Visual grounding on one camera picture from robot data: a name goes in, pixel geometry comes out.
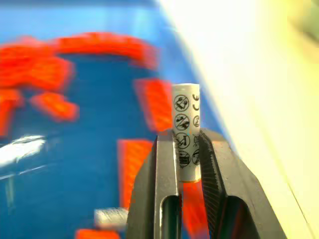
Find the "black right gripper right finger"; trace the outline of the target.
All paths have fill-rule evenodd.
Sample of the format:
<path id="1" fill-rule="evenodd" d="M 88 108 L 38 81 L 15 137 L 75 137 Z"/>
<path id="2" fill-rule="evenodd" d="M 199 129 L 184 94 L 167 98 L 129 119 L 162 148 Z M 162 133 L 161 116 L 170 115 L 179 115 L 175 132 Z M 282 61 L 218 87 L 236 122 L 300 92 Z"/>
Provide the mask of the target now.
<path id="1" fill-rule="evenodd" d="M 287 239 L 259 180 L 221 134 L 200 130 L 199 159 L 211 239 Z"/>

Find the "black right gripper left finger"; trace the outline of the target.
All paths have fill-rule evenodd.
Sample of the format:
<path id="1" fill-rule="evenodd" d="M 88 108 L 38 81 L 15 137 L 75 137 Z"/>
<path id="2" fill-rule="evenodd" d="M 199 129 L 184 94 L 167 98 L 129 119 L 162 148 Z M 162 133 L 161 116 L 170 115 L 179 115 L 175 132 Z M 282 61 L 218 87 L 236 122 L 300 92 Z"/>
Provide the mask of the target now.
<path id="1" fill-rule="evenodd" d="M 178 150 L 171 129 L 156 137 L 136 175 L 126 239 L 181 239 Z"/>

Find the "blue plastic bin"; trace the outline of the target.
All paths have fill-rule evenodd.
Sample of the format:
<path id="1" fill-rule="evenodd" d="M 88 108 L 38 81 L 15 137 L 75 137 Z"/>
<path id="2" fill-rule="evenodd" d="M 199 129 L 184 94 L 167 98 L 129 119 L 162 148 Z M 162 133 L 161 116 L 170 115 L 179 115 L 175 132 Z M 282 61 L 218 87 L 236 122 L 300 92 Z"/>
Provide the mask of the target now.
<path id="1" fill-rule="evenodd" d="M 68 55 L 66 96 L 79 118 L 58 123 L 30 103 L 0 139 L 0 239 L 74 239 L 92 228 L 94 210 L 118 207 L 119 139 L 154 140 L 134 81 L 196 83 L 184 48 L 153 0 L 0 0 L 0 43 L 91 31 L 141 38 L 159 48 L 159 70 L 118 56 Z"/>

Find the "white battery with warning icons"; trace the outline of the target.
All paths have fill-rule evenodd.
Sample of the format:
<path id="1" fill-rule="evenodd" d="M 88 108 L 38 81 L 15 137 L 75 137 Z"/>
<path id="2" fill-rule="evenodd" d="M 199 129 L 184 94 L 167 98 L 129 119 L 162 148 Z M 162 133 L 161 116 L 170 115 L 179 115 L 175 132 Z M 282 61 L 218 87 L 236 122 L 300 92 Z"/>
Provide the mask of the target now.
<path id="1" fill-rule="evenodd" d="M 199 162 L 200 87 L 176 84 L 172 87 L 172 126 L 178 150 L 181 182 L 201 179 Z"/>

